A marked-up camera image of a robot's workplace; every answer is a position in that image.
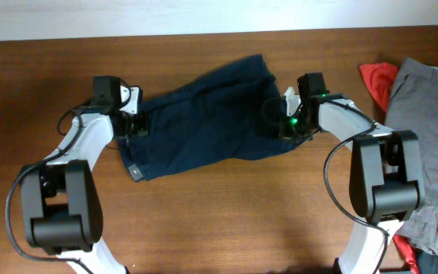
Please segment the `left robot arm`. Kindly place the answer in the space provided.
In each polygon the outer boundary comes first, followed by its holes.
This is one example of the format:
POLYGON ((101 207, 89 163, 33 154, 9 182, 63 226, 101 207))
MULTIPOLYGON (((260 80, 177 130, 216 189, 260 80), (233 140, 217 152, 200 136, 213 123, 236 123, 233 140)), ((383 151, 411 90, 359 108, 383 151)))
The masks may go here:
POLYGON ((96 76, 93 96, 71 108, 71 128, 43 160, 22 168, 11 191, 21 196, 27 243, 45 256, 15 250, 45 263, 67 263, 76 273, 127 273, 103 239, 101 208, 92 170, 114 140, 148 132, 139 110, 142 89, 116 76, 96 76))

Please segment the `red cloth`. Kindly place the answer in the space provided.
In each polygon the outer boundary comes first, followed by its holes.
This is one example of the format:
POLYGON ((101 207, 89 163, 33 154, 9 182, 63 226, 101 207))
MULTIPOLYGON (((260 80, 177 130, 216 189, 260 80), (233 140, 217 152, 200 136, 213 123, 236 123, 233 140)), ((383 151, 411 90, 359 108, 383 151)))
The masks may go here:
MULTIPOLYGON (((375 102, 376 114, 385 119, 389 105, 389 97, 392 86, 398 74, 398 67, 387 62, 362 64, 358 66, 361 78, 370 96, 375 102)), ((401 258, 409 268, 410 273, 419 274, 414 249, 408 243, 408 239, 399 234, 393 237, 393 242, 401 258)))

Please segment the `grey garment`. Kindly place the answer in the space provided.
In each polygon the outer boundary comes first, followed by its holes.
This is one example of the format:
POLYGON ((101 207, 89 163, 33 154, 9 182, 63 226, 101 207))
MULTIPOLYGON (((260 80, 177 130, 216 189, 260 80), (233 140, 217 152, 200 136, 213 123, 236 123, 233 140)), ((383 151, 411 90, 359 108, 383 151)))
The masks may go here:
POLYGON ((416 247, 438 256, 438 68, 407 58, 389 97, 385 125, 413 131, 420 142, 425 202, 399 229, 416 247))

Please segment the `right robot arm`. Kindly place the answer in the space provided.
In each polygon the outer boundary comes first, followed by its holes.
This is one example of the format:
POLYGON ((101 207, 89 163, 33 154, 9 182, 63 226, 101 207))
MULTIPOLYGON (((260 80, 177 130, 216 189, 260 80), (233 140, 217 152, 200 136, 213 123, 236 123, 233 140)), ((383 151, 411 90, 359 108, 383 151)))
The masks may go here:
POLYGON ((349 197, 354 212, 348 212, 337 199, 332 201, 354 226, 332 271, 378 273, 390 241, 424 204, 417 135, 371 119, 351 99, 331 93, 320 72, 299 77, 297 87, 288 88, 284 99, 287 121, 281 124, 281 136, 306 141, 318 132, 328 132, 339 140, 323 166, 330 197, 335 195, 329 182, 330 161, 341 148, 351 152, 349 197))

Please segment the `navy blue shorts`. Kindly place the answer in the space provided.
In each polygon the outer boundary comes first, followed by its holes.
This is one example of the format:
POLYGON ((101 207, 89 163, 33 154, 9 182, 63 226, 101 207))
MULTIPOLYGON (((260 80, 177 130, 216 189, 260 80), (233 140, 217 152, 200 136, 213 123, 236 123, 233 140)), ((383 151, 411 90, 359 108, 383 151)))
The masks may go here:
POLYGON ((304 142, 278 138, 286 102, 261 55, 237 60, 139 105, 149 136, 119 141, 135 182, 236 158, 257 161, 304 142))

